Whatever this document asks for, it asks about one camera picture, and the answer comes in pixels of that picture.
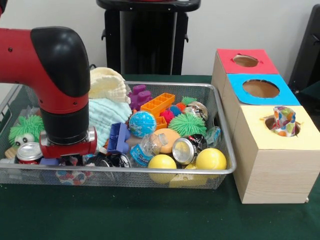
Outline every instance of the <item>orange block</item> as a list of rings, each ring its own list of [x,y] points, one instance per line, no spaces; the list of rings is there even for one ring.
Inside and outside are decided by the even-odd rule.
[[[155,121],[156,121],[156,129],[155,130],[166,129],[168,126],[168,124],[163,116],[156,117]]]
[[[175,101],[175,95],[170,93],[162,93],[156,98],[148,101],[141,106],[141,111],[151,113],[155,118],[159,117],[160,113],[165,111]]]

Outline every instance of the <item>blue globe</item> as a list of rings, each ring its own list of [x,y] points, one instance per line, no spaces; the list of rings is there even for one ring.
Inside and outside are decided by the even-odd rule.
[[[129,129],[131,133],[143,138],[145,135],[152,134],[157,127],[155,117],[147,111],[138,111],[129,120]]]

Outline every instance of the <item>wire mesh basket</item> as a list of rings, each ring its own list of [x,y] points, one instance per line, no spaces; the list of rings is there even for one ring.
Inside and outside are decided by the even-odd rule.
[[[162,93],[175,94],[175,103],[181,102],[183,96],[197,98],[203,103],[208,109],[206,127],[208,129],[214,125],[221,127],[222,138],[216,148],[222,151],[227,159],[226,169],[148,169],[0,163],[0,183],[64,185],[65,183],[57,178],[57,174],[59,171],[67,171],[73,176],[81,174],[90,176],[81,183],[83,186],[217,189],[225,176],[231,174],[237,166],[217,89],[210,84],[197,83],[130,81],[127,83],[131,88],[145,84],[153,97]],[[27,107],[39,107],[39,105],[33,90],[24,85],[15,85],[0,104],[0,158],[5,158],[5,151],[11,147],[8,140],[10,128],[20,112]]]

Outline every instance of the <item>green hair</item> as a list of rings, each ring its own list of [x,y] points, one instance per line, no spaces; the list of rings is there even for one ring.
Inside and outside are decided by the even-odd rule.
[[[175,130],[181,137],[193,134],[206,135],[206,126],[204,121],[191,113],[180,114],[171,120],[169,129]]]
[[[32,134],[35,142],[39,142],[39,136],[41,131],[45,130],[44,122],[42,118],[37,115],[29,116],[25,118],[20,116],[19,123],[10,129],[9,142],[12,146],[15,145],[15,138],[24,134]]]
[[[192,102],[195,102],[195,101],[197,101],[197,99],[196,98],[194,98],[194,97],[188,97],[188,96],[184,96],[183,98],[182,98],[182,103],[184,104],[184,105],[188,105],[188,104],[190,104],[190,103],[192,103]]]

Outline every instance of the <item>light blue towel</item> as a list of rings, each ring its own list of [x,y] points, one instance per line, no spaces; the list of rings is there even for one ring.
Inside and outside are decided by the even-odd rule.
[[[103,147],[110,136],[112,124],[125,123],[131,116],[129,104],[107,98],[89,99],[89,126],[95,127],[97,149]]]

